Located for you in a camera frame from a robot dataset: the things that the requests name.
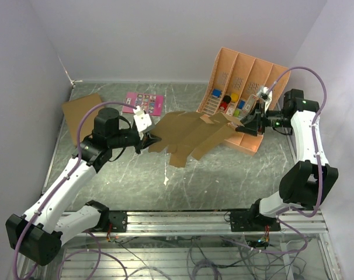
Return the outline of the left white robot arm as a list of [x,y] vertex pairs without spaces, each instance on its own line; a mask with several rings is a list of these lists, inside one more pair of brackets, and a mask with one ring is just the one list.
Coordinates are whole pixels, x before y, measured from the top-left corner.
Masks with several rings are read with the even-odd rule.
[[134,147],[136,153],[161,139],[150,132],[154,122],[140,107],[133,108],[133,122],[121,129],[124,117],[115,108],[99,110],[93,130],[78,144],[64,171],[22,216],[11,215],[6,231],[11,247],[36,264],[55,259],[62,245],[84,230],[104,231],[109,226],[109,208],[87,202],[79,211],[63,217],[79,190],[111,160],[114,149]]

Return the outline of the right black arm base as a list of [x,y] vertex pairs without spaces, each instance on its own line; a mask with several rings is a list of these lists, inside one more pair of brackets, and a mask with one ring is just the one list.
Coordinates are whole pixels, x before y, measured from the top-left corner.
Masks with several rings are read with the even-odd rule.
[[224,219],[229,222],[232,232],[278,232],[280,224],[275,218],[263,215],[253,216],[248,209],[237,209],[228,211]]

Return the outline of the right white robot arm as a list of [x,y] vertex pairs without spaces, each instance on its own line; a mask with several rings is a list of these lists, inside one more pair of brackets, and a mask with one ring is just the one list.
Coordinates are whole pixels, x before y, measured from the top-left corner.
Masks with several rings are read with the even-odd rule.
[[278,191],[251,206],[248,226],[259,231],[283,209],[316,211],[337,181],[338,169],[329,164],[323,150],[318,102],[305,99],[302,90],[292,89],[284,95],[281,110],[270,110],[272,91],[263,86],[256,96],[255,106],[235,130],[257,136],[267,127],[287,128],[297,150],[296,163],[281,179]]

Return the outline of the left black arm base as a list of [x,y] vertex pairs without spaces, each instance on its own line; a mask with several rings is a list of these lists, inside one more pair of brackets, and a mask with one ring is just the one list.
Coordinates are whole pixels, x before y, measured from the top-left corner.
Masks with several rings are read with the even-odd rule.
[[127,230],[127,224],[126,211],[109,211],[109,232],[124,233]]

